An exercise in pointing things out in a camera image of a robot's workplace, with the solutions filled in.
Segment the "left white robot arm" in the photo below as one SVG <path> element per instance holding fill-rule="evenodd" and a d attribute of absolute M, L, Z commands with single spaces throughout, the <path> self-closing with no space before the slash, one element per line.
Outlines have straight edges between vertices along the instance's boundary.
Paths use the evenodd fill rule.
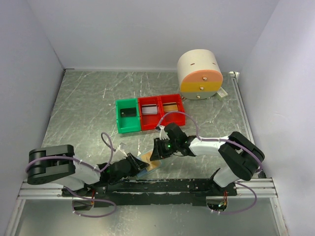
<path fill-rule="evenodd" d="M 75 157 L 72 145 L 61 145 L 31 150 L 26 173 L 30 185 L 56 183 L 86 196 L 92 188 L 116 184 L 138 175 L 147 167 L 147 162 L 131 153 L 112 164 L 91 165 Z"/>

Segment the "mint green card holder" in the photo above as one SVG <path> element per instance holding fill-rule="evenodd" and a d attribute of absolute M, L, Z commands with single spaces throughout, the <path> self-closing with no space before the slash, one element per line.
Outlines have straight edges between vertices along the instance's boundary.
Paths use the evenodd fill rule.
<path fill-rule="evenodd" d="M 162 162 L 160 160 L 156 160 L 156 161 L 150 161 L 150 157 L 152 155 L 153 151 L 149 151 L 147 153 L 143 153 L 141 155 L 139 155 L 137 157 L 137 159 L 146 162 L 148 165 L 148 167 L 146 167 L 144 170 L 142 170 L 139 174 L 136 175 L 136 178 L 141 178 L 147 174 L 150 174 L 151 172 L 157 170 L 158 168 L 161 167 Z"/>

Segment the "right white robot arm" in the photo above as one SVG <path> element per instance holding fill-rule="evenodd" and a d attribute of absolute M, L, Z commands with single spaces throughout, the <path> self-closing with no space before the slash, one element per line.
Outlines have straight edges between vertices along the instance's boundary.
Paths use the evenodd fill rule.
<path fill-rule="evenodd" d="M 262 170 L 264 153 L 240 132 L 220 138 L 201 138 L 186 135 L 175 123 L 159 127 L 159 137 L 154 139 L 154 148 L 150 161 L 170 157 L 176 152 L 182 156 L 198 155 L 220 156 L 227 166 L 212 176 L 209 191 L 220 195 L 226 186 L 239 179 L 249 181 L 256 172 Z"/>

